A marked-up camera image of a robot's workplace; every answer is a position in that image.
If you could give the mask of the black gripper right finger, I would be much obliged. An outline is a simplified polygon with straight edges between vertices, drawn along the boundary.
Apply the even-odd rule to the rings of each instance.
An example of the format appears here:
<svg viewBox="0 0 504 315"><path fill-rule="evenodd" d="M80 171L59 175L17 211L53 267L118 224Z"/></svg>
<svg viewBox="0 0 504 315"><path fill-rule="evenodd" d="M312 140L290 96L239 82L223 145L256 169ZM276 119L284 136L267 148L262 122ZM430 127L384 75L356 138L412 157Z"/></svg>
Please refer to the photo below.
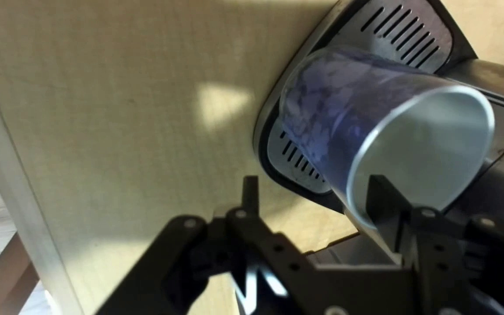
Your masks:
<svg viewBox="0 0 504 315"><path fill-rule="evenodd" d="M367 211L382 234L398 234L412 211L412 203L388 176L372 175Z"/></svg>

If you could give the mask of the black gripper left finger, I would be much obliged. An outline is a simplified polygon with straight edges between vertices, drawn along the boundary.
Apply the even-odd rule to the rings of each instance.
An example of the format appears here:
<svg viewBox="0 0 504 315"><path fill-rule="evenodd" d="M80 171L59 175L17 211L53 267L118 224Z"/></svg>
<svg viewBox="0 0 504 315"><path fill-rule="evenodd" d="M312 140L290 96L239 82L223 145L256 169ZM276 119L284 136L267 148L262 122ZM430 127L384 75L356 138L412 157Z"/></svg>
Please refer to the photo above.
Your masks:
<svg viewBox="0 0 504 315"><path fill-rule="evenodd" d="M244 178L242 206L255 215L260 213L260 178L256 175Z"/></svg>

